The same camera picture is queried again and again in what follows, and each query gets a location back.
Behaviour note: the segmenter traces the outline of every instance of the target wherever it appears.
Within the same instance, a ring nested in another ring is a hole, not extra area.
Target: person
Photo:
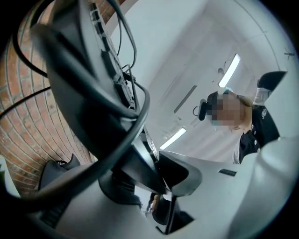
[[[210,94],[207,101],[201,100],[199,120],[209,118],[215,127],[242,131],[234,150],[233,163],[242,163],[246,155],[259,152],[265,144],[279,137],[264,102],[285,73],[275,71],[264,74],[257,82],[254,102],[228,88]]]

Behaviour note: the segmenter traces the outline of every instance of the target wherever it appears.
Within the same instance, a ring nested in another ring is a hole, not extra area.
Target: white sleeve
[[[239,138],[239,141],[235,145],[235,149],[233,153],[233,163],[235,164],[240,164],[240,140],[241,137]]]
[[[253,104],[264,106],[265,101],[269,98],[271,95],[271,91],[267,90],[265,88],[258,88],[256,92],[256,97],[254,98]]]

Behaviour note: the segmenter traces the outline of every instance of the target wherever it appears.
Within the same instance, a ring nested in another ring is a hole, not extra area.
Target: brick wall
[[[105,0],[95,2],[107,22],[114,13],[113,8]],[[43,12],[42,22],[47,22],[52,7],[53,4]],[[27,59],[46,71],[29,37],[33,11],[28,13],[20,26],[19,43]],[[1,112],[23,97],[48,86],[47,78],[31,71],[19,60],[10,41],[0,60]],[[81,164],[92,161],[87,149],[63,118],[51,90],[28,100],[1,120],[0,152],[21,195],[36,192],[43,167],[49,160],[68,162],[71,154],[75,154]]]

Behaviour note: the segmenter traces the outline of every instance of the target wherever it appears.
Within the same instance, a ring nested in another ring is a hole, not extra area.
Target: rectangular light fixture
[[[240,60],[241,60],[240,56],[238,54],[235,54],[235,57],[234,57],[232,63],[230,64],[228,70],[225,72],[223,78],[218,83],[219,87],[225,87],[227,85],[227,83],[231,79],[234,71],[237,69],[237,66],[238,66]]]
[[[174,136],[172,136],[169,140],[167,140],[166,143],[164,143],[160,149],[164,150],[166,149],[169,145],[171,145],[174,141],[176,141],[179,137],[181,137],[184,133],[186,133],[186,130],[184,128],[181,128]]]

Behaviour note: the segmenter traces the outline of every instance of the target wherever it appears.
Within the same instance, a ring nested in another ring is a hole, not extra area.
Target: white ceiling
[[[286,61],[283,50],[292,50],[292,45],[255,1],[181,2],[139,0],[126,14],[138,49],[133,74],[151,95],[146,126],[157,148],[185,127],[187,132],[167,150],[231,162],[240,135],[215,131],[209,122],[198,121],[192,109],[218,90],[222,77],[218,69],[226,71],[236,53],[241,62],[227,86],[253,98],[262,74],[290,68],[292,61]],[[118,37],[116,29],[112,34],[116,46]],[[123,63],[132,60],[127,46],[129,42],[124,42]],[[194,85],[196,89],[174,113]]]

